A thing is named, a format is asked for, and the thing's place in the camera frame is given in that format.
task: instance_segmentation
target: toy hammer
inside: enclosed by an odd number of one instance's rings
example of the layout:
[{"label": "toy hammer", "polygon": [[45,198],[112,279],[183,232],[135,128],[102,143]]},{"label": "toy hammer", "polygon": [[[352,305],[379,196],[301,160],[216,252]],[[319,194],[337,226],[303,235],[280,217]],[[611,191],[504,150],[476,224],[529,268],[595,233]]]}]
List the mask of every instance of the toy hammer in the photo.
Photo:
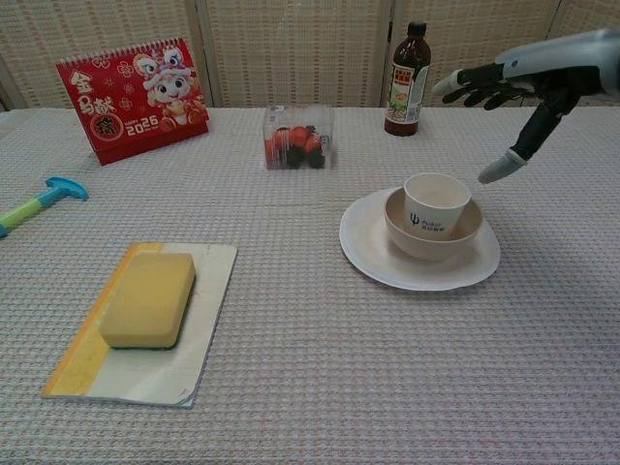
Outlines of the toy hammer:
[{"label": "toy hammer", "polygon": [[9,233],[9,228],[14,227],[20,221],[34,215],[43,208],[54,205],[65,197],[71,196],[81,201],[88,200],[86,189],[71,179],[51,177],[46,181],[46,185],[51,187],[51,189],[43,192],[36,199],[27,201],[0,216],[0,237],[7,235]]}]

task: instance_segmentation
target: clear plastic box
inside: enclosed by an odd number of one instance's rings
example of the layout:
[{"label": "clear plastic box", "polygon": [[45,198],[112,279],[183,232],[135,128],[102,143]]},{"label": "clear plastic box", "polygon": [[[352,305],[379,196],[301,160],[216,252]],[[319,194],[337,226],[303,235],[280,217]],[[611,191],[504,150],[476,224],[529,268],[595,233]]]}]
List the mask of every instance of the clear plastic box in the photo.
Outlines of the clear plastic box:
[{"label": "clear plastic box", "polygon": [[266,109],[264,160],[268,170],[331,168],[333,108],[281,105]]}]

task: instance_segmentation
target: table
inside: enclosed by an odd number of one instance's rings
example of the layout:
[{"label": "table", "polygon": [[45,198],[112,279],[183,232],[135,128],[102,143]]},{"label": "table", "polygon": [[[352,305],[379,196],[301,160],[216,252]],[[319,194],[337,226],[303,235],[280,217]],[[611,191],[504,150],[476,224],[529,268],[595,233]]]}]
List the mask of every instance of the table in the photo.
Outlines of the table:
[{"label": "table", "polygon": [[[340,108],[333,170],[267,171],[262,115],[101,167],[72,110],[0,114],[0,209],[52,175],[64,200],[0,241],[0,458],[86,463],[611,463],[620,460],[618,108],[578,108],[526,169],[476,177],[531,108],[426,108],[419,133]],[[441,171],[502,246],[488,280],[397,291],[338,242],[355,199]],[[239,248],[192,410],[41,397],[135,241]]]}]

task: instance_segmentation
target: bottle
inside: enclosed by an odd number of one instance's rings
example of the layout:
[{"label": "bottle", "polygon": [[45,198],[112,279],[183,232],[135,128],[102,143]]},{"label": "bottle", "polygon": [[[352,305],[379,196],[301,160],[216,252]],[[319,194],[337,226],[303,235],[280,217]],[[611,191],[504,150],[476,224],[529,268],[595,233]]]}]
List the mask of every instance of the bottle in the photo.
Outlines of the bottle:
[{"label": "bottle", "polygon": [[425,22],[410,22],[407,39],[394,52],[384,129],[395,136],[412,136],[418,131],[430,66],[430,47],[424,40],[425,33]]}]

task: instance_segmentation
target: robotic hand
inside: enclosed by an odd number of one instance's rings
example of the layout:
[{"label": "robotic hand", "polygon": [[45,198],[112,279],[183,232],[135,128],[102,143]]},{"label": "robotic hand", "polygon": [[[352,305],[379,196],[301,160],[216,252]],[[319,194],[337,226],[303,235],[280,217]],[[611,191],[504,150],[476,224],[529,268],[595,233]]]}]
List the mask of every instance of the robotic hand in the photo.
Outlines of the robotic hand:
[{"label": "robotic hand", "polygon": [[620,101],[620,30],[602,29],[518,46],[495,63],[454,71],[433,87],[446,104],[468,94],[465,107],[487,99],[496,109],[508,100],[537,97],[536,108],[516,144],[480,173],[483,184],[524,167],[581,96]]}]

